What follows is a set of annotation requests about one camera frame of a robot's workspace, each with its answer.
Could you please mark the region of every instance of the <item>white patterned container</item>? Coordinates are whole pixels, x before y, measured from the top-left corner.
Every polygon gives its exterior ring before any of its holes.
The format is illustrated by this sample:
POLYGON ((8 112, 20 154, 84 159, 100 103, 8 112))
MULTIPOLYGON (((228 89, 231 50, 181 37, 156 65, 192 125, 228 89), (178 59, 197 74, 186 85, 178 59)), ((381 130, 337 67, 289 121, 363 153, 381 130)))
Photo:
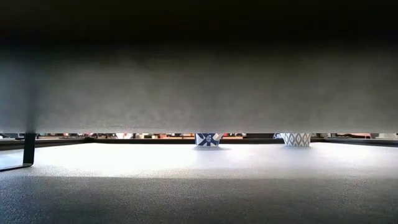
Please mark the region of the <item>white patterned container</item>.
POLYGON ((223 133, 196 133, 195 144, 197 146, 215 147, 220 143, 223 133))
POLYGON ((310 146, 311 133, 281 133, 286 146, 306 147, 310 146))

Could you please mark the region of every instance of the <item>paper cup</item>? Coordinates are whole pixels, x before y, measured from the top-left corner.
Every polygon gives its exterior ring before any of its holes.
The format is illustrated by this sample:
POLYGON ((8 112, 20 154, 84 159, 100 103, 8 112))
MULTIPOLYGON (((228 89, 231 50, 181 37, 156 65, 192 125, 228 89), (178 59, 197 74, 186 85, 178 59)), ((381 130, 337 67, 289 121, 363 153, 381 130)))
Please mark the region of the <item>paper cup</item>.
POLYGON ((195 144, 203 147, 215 147, 220 143, 223 133, 196 133, 195 144))
POLYGON ((285 146, 306 147, 310 146, 311 133, 281 133, 285 146))

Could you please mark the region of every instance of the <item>blue patterned container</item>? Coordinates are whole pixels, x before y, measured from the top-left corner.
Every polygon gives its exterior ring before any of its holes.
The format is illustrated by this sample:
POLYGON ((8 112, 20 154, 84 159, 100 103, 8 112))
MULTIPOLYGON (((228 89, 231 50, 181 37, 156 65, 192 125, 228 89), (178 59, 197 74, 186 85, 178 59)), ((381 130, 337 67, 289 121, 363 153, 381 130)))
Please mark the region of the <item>blue patterned container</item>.
POLYGON ((218 146, 222 137, 223 133, 196 133, 195 144, 205 147, 218 146))

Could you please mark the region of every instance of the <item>black metal leg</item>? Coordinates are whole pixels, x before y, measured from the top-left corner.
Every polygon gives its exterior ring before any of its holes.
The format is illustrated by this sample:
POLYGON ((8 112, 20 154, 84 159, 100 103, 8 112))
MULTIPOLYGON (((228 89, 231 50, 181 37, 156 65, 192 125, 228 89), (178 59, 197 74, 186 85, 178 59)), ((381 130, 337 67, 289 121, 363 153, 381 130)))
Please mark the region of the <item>black metal leg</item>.
POLYGON ((25 146, 24 146, 24 162, 23 164, 33 165, 35 159, 35 133, 25 134, 25 146))
POLYGON ((23 160, 22 165, 6 167, 3 169, 0 169, 0 172, 30 167, 31 165, 33 165, 34 158, 35 158, 35 141, 36 141, 35 133, 26 133, 25 134, 25 144, 24 144, 24 160, 23 160))

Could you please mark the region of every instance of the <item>patterned cup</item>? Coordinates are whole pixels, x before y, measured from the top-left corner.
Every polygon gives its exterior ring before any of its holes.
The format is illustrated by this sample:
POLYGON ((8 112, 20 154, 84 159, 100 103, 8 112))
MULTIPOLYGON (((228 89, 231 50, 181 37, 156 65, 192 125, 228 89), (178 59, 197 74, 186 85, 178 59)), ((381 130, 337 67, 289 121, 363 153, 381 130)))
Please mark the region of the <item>patterned cup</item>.
POLYGON ((223 133, 196 133, 195 144, 204 147, 218 146, 222 137, 223 133))
POLYGON ((306 147, 310 145, 311 133, 281 133, 285 146, 306 147))

